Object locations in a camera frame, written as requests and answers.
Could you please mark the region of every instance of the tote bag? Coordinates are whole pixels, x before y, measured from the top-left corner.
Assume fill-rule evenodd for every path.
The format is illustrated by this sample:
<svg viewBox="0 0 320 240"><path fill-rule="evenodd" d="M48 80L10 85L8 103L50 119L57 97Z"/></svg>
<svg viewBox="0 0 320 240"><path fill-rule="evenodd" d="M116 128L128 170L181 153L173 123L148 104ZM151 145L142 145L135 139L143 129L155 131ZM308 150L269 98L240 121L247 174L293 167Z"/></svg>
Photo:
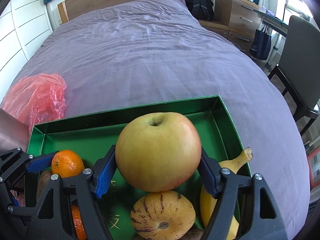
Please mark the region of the tote bag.
<svg viewBox="0 0 320 240"><path fill-rule="evenodd" d="M264 26L262 30L256 30L250 54L256 59L266 60L271 49L270 28Z"/></svg>

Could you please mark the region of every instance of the desk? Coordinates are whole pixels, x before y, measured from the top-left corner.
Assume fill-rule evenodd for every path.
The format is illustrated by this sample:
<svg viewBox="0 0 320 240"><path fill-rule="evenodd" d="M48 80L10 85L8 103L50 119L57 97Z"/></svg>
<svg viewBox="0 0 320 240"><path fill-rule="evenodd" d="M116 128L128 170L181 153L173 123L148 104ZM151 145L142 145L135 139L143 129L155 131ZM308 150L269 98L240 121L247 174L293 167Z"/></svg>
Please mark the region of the desk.
<svg viewBox="0 0 320 240"><path fill-rule="evenodd" d="M284 36L284 37L287 36L289 26L276 17L272 17L272 16L270 16L266 13L260 12L256 9L254 9L253 11L258 14L258 17L261 18L261 22L264 25L270 27L271 29L275 30L278 33L276 43L272 48L272 51L271 51L271 54L270 54L270 57L269 57L267 63L265 64L265 67L269 71L271 71L271 64L274 61L276 53L278 51L278 47L279 47L279 44L281 41L281 36Z"/></svg>

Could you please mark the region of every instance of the blue gripper pad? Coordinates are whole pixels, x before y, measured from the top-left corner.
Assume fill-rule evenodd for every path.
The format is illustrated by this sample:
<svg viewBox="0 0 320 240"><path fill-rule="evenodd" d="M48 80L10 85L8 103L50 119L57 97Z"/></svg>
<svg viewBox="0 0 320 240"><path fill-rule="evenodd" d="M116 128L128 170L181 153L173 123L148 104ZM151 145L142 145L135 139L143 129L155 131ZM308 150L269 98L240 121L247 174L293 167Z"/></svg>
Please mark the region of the blue gripper pad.
<svg viewBox="0 0 320 240"><path fill-rule="evenodd" d="M217 184L220 183L220 169L219 163L215 159L210 158L202 148L198 171L206 191L214 198L218 198L219 194Z"/></svg>
<svg viewBox="0 0 320 240"><path fill-rule="evenodd" d="M50 167L51 161L57 152L59 151L35 157L30 161L29 166L27 167L27 172L36 173Z"/></svg>
<svg viewBox="0 0 320 240"><path fill-rule="evenodd" d="M97 198L107 193L110 181L116 172L115 145L107 152L106 156L97 160L93 166L93 180L95 184L94 193Z"/></svg>

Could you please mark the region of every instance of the kiwi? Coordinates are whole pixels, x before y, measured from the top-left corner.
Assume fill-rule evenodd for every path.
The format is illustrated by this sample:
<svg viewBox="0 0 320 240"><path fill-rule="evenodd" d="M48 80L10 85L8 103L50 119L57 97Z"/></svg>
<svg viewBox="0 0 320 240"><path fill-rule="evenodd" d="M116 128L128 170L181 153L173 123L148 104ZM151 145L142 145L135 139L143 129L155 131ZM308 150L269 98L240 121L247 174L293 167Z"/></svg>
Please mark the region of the kiwi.
<svg viewBox="0 0 320 240"><path fill-rule="evenodd" d="M41 173L39 180L38 180L38 187L37 187L37 195L36 195L36 200L40 198L40 195L42 191L44 190L45 185L47 184L48 180L50 179L52 175L51 170L45 170Z"/></svg>
<svg viewBox="0 0 320 240"><path fill-rule="evenodd" d="M201 229L193 228L190 229L183 237L179 240L200 240L202 237L203 231ZM136 236L132 240L145 240L141 236Z"/></svg>

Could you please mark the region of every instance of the black backpack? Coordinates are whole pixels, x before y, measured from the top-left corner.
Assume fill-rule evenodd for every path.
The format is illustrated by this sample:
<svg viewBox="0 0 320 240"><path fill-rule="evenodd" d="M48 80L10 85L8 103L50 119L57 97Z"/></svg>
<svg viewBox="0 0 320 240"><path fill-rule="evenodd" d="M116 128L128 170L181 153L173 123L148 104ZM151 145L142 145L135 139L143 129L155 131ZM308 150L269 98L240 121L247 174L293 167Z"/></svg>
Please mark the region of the black backpack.
<svg viewBox="0 0 320 240"><path fill-rule="evenodd" d="M194 18L206 21L214 19L212 0L185 0L185 2Z"/></svg>

